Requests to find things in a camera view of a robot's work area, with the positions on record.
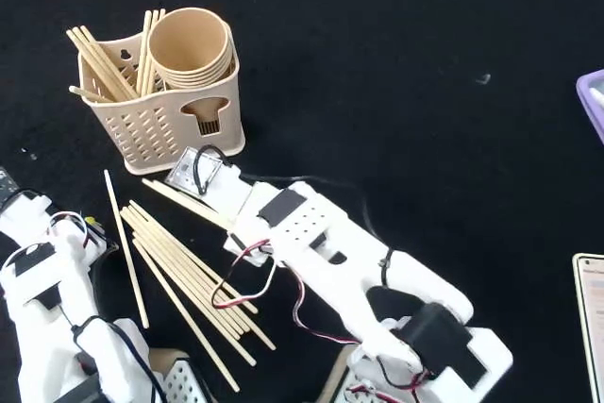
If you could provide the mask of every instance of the robotic arm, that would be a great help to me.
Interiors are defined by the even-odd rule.
[[[321,296],[358,339],[348,362],[366,389],[404,402],[417,395],[422,403],[478,403],[510,368],[512,354],[491,330],[466,327],[473,307],[454,286],[370,235],[309,184],[280,190],[240,175],[214,152],[189,149],[166,182],[232,223],[226,250],[240,255],[270,241],[275,263]],[[259,248],[246,259],[260,266],[268,257]],[[379,322],[365,295],[374,286],[413,294],[425,306],[413,317]],[[421,385],[396,384],[420,374],[429,376]]]
[[[98,319],[88,272],[108,253],[102,229],[56,210],[43,194],[17,190],[1,168],[0,181],[12,190],[2,197],[0,231],[20,246],[0,270],[0,284],[19,341],[22,401],[159,402],[160,393],[152,399],[150,370],[117,333],[148,366],[136,325]],[[81,327],[76,336],[74,327]]]

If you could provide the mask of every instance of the red wire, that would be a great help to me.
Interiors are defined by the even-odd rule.
[[[211,292],[210,302],[211,302],[211,305],[215,309],[228,309],[229,307],[239,306],[240,304],[242,304],[242,303],[244,303],[246,301],[254,299],[254,297],[238,297],[238,298],[233,299],[230,302],[225,302],[225,303],[215,303],[214,302],[216,294],[220,291],[220,289],[223,288],[223,286],[225,285],[225,282],[227,282],[228,278],[233,273],[233,269],[243,259],[243,257],[246,257],[247,255],[249,255],[252,250],[258,249],[259,247],[262,247],[263,245],[267,245],[268,243],[270,243],[270,240],[261,240],[261,241],[258,241],[256,243],[253,243],[252,245],[249,245],[230,264],[230,267],[228,268],[228,272],[226,273],[226,277],[224,277],[220,281],[220,283],[218,285],[216,285],[216,287],[214,288],[214,290]]]

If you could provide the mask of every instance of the cable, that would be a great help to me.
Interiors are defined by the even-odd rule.
[[[55,214],[50,216],[50,219],[48,220],[48,231],[49,232],[53,231],[54,226],[58,222],[58,220],[57,220],[58,218],[65,218],[65,219],[76,218],[76,220],[80,223],[80,226],[82,227],[82,229],[84,231],[84,241],[82,242],[82,247],[86,247],[86,245],[88,244],[88,240],[90,239],[90,232],[88,231],[88,223],[84,220],[84,218],[75,211],[56,212]]]
[[[329,335],[329,334],[325,334],[325,332],[311,329],[310,327],[306,326],[302,322],[302,320],[300,320],[300,315],[298,312],[300,310],[300,307],[302,307],[302,304],[304,303],[304,298],[306,297],[306,286],[304,285],[304,280],[302,280],[302,277],[299,274],[297,274],[296,271],[294,271],[294,269],[290,268],[289,266],[287,266],[287,268],[295,276],[295,278],[297,280],[297,284],[298,284],[298,298],[296,299],[294,307],[292,308],[292,318],[294,319],[294,323],[298,327],[302,327],[304,330],[307,330],[310,334],[314,335],[315,337],[320,337],[322,339],[331,340],[332,342],[335,342],[336,344],[359,344],[359,341],[356,339]]]
[[[296,181],[314,181],[319,184],[325,184],[328,186],[333,186],[337,188],[343,188],[352,190],[358,193],[361,198],[361,215],[362,220],[365,224],[366,230],[371,233],[377,240],[382,239],[379,237],[378,233],[374,229],[373,223],[371,222],[371,218],[369,216],[369,207],[367,205],[367,197],[362,189],[356,184],[345,182],[345,181],[336,181],[329,178],[324,178],[322,176],[315,175],[303,175],[303,176],[261,176],[261,175],[253,175],[253,174],[244,174],[241,173],[240,177],[243,179],[249,179],[252,181],[275,181],[275,182],[296,182]]]
[[[424,380],[428,376],[428,371],[424,370],[423,372],[414,375],[409,384],[394,384],[392,381],[390,381],[390,378],[388,378],[388,374],[386,373],[386,367],[384,366],[384,362],[382,361],[381,357],[376,356],[376,361],[379,365],[379,368],[381,369],[381,373],[384,376],[384,379],[386,379],[386,382],[401,391],[414,391],[424,382]]]
[[[229,299],[228,301],[225,301],[225,302],[219,302],[219,303],[214,302],[214,299],[216,298],[216,294],[225,285],[225,283],[228,281],[228,279],[230,278],[231,274],[233,274],[233,269],[235,269],[235,266],[243,259],[243,257],[249,255],[250,252],[252,252],[253,250],[260,249],[263,245],[267,245],[268,243],[269,243],[269,240],[261,240],[261,241],[258,241],[256,243],[253,243],[252,245],[249,245],[230,264],[230,268],[228,269],[228,272],[226,273],[226,277],[224,277],[214,287],[214,290],[211,292],[210,302],[211,302],[211,305],[215,309],[228,309],[229,307],[239,306],[243,302],[246,302],[246,301],[249,301],[249,300],[252,300],[252,299],[257,299],[257,298],[263,296],[268,291],[268,289],[271,286],[271,283],[273,281],[273,275],[275,274],[275,270],[277,269],[277,262],[274,261],[274,260],[273,260],[273,267],[271,268],[271,272],[269,273],[269,276],[266,279],[266,283],[264,284],[264,287],[262,288],[262,290],[260,290],[258,293],[236,297],[236,298],[233,298],[233,299]]]
[[[369,389],[367,389],[367,387],[364,384],[350,386],[350,387],[346,388],[346,390],[352,394],[358,394],[359,392],[363,392],[364,394],[375,395],[377,398],[379,398],[382,401],[385,401],[386,403],[404,403],[403,401],[398,400],[398,399],[394,398],[393,396],[385,394],[383,392],[370,391]]]
[[[120,339],[122,339],[122,341],[126,345],[127,349],[130,351],[130,354],[132,354],[132,357],[134,357],[134,360],[140,365],[143,372],[147,375],[147,377],[151,381],[151,385],[156,389],[157,393],[159,394],[161,403],[168,403],[168,398],[166,397],[165,392],[161,388],[161,385],[159,384],[158,379],[153,374],[153,372],[151,371],[149,366],[146,364],[144,359],[141,357],[141,355],[139,354],[139,352],[136,349],[136,346],[134,346],[134,344],[132,343],[130,338],[119,326],[101,318],[99,315],[93,315],[93,316],[89,317],[84,323],[82,323],[82,326],[72,325],[72,332],[74,333],[74,343],[77,345],[77,347],[80,348],[82,351],[84,351],[84,349],[77,342],[77,337],[79,337],[82,334],[82,332],[84,331],[84,329],[94,320],[101,320],[102,322],[104,322],[115,334],[118,335],[118,337],[120,337]]]
[[[197,150],[197,153],[195,154],[195,159],[193,160],[193,181],[195,182],[195,186],[197,187],[197,191],[199,192],[199,195],[203,195],[208,190],[207,181],[206,181],[205,186],[201,185],[201,180],[199,179],[199,169],[198,169],[199,160],[201,159],[201,155],[203,155],[208,150],[212,150],[213,152],[218,154],[218,157],[220,158],[220,160],[223,162],[224,165],[227,165],[228,167],[230,167],[232,165],[230,163],[230,161],[228,160],[227,155],[225,155],[223,150],[221,150],[217,146],[208,144],[208,145],[204,145],[201,148],[199,148]]]

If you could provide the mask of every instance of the cutlery holder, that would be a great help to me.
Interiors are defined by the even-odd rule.
[[[191,146],[213,144],[228,156],[245,145],[239,105],[239,58],[230,29],[233,58],[226,76],[200,89],[167,90],[156,75],[154,92],[121,103],[94,103],[82,96],[134,175],[172,168],[182,152]],[[142,33],[112,42],[99,42],[109,58],[131,85],[141,49]],[[77,56],[80,87],[110,97],[107,88],[80,54]]]

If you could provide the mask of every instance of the black tape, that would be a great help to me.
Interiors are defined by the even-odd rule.
[[[305,201],[306,198],[296,191],[284,189],[258,212],[258,216],[264,219],[270,227],[275,227]]]

